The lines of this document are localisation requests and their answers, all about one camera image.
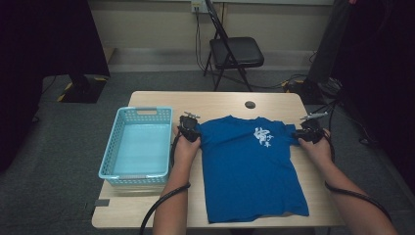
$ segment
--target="electrical outlet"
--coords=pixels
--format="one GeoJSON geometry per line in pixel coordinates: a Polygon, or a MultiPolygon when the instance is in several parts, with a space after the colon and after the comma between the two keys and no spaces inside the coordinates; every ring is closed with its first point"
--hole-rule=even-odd
{"type": "Polygon", "coordinates": [[[208,7],[205,0],[193,0],[190,2],[190,11],[195,13],[198,11],[199,13],[207,13],[208,7]]]}

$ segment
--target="hand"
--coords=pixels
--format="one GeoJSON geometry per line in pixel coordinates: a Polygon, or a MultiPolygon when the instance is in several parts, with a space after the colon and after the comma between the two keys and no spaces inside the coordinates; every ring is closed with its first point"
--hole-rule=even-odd
{"type": "MultiPolygon", "coordinates": [[[[174,127],[173,132],[175,135],[178,134],[179,129],[177,126],[174,127]]],[[[200,146],[201,138],[198,138],[192,143],[184,136],[180,136],[174,151],[174,165],[184,165],[190,167],[200,146]]]]}
{"type": "MultiPolygon", "coordinates": [[[[330,136],[330,132],[326,129],[324,131],[327,133],[327,136],[330,136]]],[[[332,153],[330,149],[330,144],[326,138],[322,138],[319,142],[313,144],[310,142],[305,142],[303,139],[299,139],[300,145],[307,151],[311,160],[317,166],[324,166],[326,164],[332,164],[332,153]]]]}

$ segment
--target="human forearm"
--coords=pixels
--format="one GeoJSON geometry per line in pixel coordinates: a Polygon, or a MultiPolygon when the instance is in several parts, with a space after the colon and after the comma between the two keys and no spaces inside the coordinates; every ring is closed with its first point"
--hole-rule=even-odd
{"type": "MultiPolygon", "coordinates": [[[[189,182],[190,166],[176,164],[170,173],[161,196],[189,182]]],[[[155,235],[182,235],[186,233],[188,193],[184,190],[164,201],[157,209],[154,219],[155,235]]]]}
{"type": "MultiPolygon", "coordinates": [[[[334,164],[318,167],[330,186],[367,196],[334,164]]],[[[335,192],[332,192],[332,198],[353,234],[397,234],[386,215],[374,205],[362,199],[335,192]]]]}

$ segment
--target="wooden table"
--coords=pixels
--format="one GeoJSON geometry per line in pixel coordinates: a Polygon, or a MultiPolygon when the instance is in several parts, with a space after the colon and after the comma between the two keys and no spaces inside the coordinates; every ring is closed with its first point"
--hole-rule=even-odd
{"type": "MultiPolygon", "coordinates": [[[[171,106],[173,124],[177,125],[184,112],[201,116],[199,123],[232,115],[236,118],[264,117],[293,123],[300,128],[300,118],[306,116],[305,108],[296,94],[284,93],[233,93],[233,92],[157,92],[137,91],[128,104],[133,107],[171,106]],[[245,104],[255,103],[254,109],[245,104]]],[[[308,203],[310,216],[271,216],[253,222],[208,223],[205,189],[202,173],[202,151],[193,163],[189,189],[188,227],[301,227],[344,225],[334,207],[324,181],[301,147],[291,147],[291,160],[298,174],[301,188],[308,203]]],[[[105,207],[97,207],[92,224],[97,228],[140,227],[148,209],[159,198],[160,192],[137,192],[133,188],[113,187],[104,182],[99,200],[109,200],[105,207]]],[[[150,218],[147,227],[151,227],[150,218]]]]}

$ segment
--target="gray carpet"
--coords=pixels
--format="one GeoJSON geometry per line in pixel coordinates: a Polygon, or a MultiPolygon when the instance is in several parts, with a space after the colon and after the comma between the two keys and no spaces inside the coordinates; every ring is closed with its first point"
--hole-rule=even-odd
{"type": "MultiPolygon", "coordinates": [[[[278,85],[305,71],[250,70],[252,84],[278,85]]],[[[46,88],[53,77],[44,79],[46,88]]],[[[91,225],[93,204],[102,180],[98,170],[116,110],[127,106],[137,90],[210,91],[210,77],[200,71],[113,73],[97,104],[58,103],[69,83],[58,76],[43,94],[35,123],[10,168],[0,175],[0,234],[138,234],[138,230],[99,230],[91,225]]],[[[225,79],[219,91],[247,91],[244,84],[225,79]]],[[[281,88],[255,88],[257,92],[282,92],[281,88]]],[[[313,111],[320,106],[306,106],[313,111]]],[[[322,125],[328,126],[324,117],[322,125]]],[[[332,121],[338,166],[390,212],[399,234],[415,234],[415,208],[400,187],[388,157],[378,148],[361,145],[362,131],[342,109],[332,121]]],[[[227,234],[191,230],[189,234],[227,234]]],[[[255,234],[273,234],[258,230],[255,234]]],[[[326,228],[316,228],[326,234],[326,228]]],[[[331,234],[349,234],[344,227],[331,234]]]]}

